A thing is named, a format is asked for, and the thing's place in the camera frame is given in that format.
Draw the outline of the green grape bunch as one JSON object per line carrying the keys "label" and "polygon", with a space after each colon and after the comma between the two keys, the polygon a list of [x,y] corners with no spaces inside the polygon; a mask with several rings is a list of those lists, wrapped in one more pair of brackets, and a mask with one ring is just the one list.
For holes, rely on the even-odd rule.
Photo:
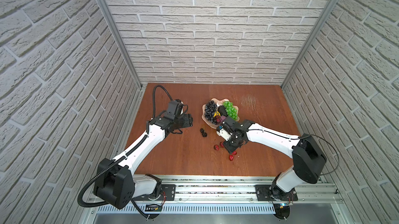
{"label": "green grape bunch", "polygon": [[223,102],[223,106],[225,107],[225,111],[227,115],[234,120],[238,119],[238,110],[234,107],[233,103],[230,101]]}

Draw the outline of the black fake avocado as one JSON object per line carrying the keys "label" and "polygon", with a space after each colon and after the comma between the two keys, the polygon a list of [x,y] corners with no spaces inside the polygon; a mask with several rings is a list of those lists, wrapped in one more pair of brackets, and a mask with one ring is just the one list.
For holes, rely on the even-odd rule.
{"label": "black fake avocado", "polygon": [[225,106],[223,106],[223,105],[220,105],[218,107],[218,112],[220,113],[221,116],[225,116],[225,117],[228,116],[227,110],[226,110]]}

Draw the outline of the black cherry pair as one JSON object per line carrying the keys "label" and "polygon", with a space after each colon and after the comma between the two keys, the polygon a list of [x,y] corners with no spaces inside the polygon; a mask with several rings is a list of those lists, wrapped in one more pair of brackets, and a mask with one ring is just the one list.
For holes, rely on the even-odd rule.
{"label": "black cherry pair", "polygon": [[205,132],[205,130],[203,128],[200,129],[200,133],[201,133],[202,137],[207,137],[207,133]]}

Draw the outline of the dark purple grape bunch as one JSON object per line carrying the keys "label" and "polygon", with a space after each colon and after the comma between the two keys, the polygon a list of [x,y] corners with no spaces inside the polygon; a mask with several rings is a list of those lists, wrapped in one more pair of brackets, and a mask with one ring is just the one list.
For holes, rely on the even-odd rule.
{"label": "dark purple grape bunch", "polygon": [[206,120],[208,120],[211,124],[216,125],[217,124],[217,120],[214,117],[215,113],[217,112],[217,104],[211,100],[209,101],[206,106],[205,106],[205,118]]}

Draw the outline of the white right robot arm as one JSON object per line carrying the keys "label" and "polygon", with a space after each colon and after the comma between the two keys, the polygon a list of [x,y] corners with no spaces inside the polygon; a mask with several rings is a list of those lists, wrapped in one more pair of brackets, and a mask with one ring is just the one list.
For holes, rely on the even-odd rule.
{"label": "white right robot arm", "polygon": [[293,165],[279,173],[266,190],[269,200],[293,200],[295,187],[303,183],[316,184],[327,162],[326,155],[310,134],[285,134],[253,121],[239,123],[231,117],[221,122],[216,132],[224,139],[223,146],[230,155],[248,142],[253,142],[277,150],[292,159]]}

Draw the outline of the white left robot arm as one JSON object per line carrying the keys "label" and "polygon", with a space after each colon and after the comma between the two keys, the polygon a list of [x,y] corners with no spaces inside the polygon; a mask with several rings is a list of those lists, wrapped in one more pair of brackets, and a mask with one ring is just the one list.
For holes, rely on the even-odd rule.
{"label": "white left robot arm", "polygon": [[132,199],[149,196],[157,200],[161,195],[162,180],[150,175],[135,175],[141,162],[170,134],[182,134],[182,129],[193,125],[188,106],[173,100],[167,110],[153,117],[146,124],[144,133],[125,151],[113,159],[103,159],[98,165],[93,193],[118,209]]}

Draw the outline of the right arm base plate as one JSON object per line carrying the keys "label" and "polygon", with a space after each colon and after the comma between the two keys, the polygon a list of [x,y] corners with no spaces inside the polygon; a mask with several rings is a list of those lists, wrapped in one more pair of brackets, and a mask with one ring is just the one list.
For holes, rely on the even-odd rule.
{"label": "right arm base plate", "polygon": [[278,187],[272,185],[255,185],[255,193],[257,200],[261,201],[281,201],[281,202],[295,202],[298,201],[295,188],[290,192],[283,192]]}

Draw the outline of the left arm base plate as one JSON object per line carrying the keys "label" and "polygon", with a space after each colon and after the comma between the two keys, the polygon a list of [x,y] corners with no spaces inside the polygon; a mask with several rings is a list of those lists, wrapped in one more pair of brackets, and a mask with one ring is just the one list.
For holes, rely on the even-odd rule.
{"label": "left arm base plate", "polygon": [[135,201],[174,201],[176,194],[176,185],[162,184],[155,189],[152,194],[146,194],[135,198]]}

